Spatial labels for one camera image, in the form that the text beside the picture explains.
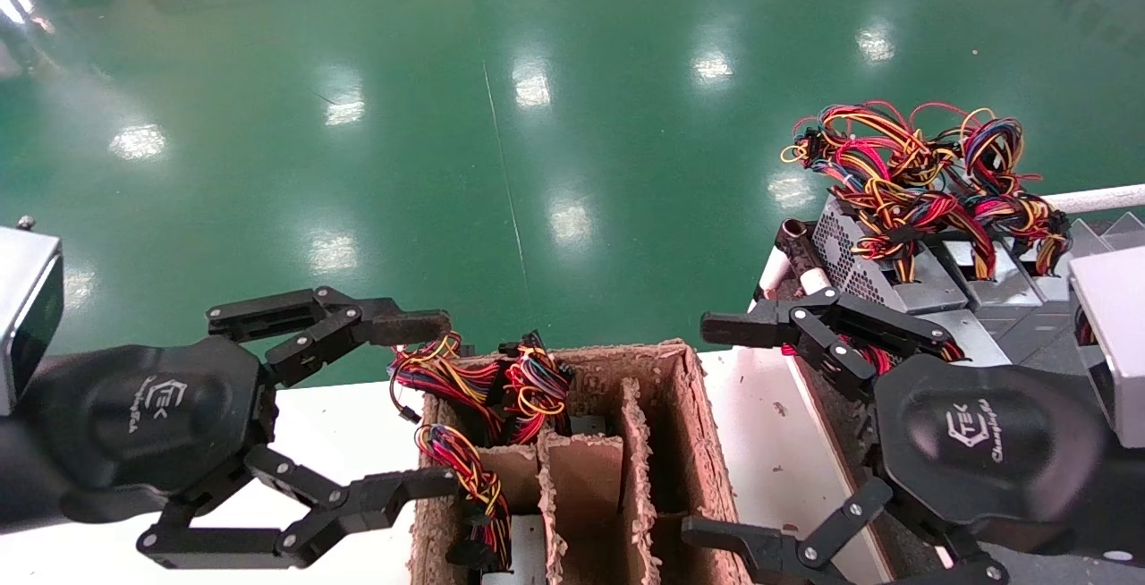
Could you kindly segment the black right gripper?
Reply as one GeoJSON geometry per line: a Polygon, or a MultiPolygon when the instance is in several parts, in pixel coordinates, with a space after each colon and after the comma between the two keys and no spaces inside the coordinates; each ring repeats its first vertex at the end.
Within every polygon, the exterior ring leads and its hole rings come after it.
{"type": "Polygon", "coordinates": [[[879,474],[892,487],[868,479],[804,540],[684,517],[684,543],[736,554],[750,582],[846,584],[835,556],[877,516],[895,514],[903,498],[940,531],[937,544],[953,560],[903,584],[1010,582],[1005,566],[964,530],[1018,551],[1074,537],[1074,513],[1111,435],[1082,377],[948,364],[954,339],[943,327],[838,288],[761,300],[749,313],[703,313],[700,335],[708,343],[791,349],[848,401],[871,402],[879,377],[879,474]]]}

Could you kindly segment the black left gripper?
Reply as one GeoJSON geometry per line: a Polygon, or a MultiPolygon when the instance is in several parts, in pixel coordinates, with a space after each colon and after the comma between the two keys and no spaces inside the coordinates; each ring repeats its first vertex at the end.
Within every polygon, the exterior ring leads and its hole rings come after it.
{"type": "Polygon", "coordinates": [[[408,503],[457,496],[461,483],[429,468],[339,487],[291,463],[264,446],[277,418],[273,382],[297,386],[362,345],[431,342],[451,329],[445,310],[299,288],[214,305],[208,332],[223,337],[187,347],[46,358],[16,404],[16,522],[103,524],[163,509],[136,548],[166,569],[311,567],[344,538],[390,529],[408,503]],[[238,345],[276,335],[284,340],[263,365],[238,345]],[[283,530],[191,524],[254,479],[306,514],[283,530]]]}

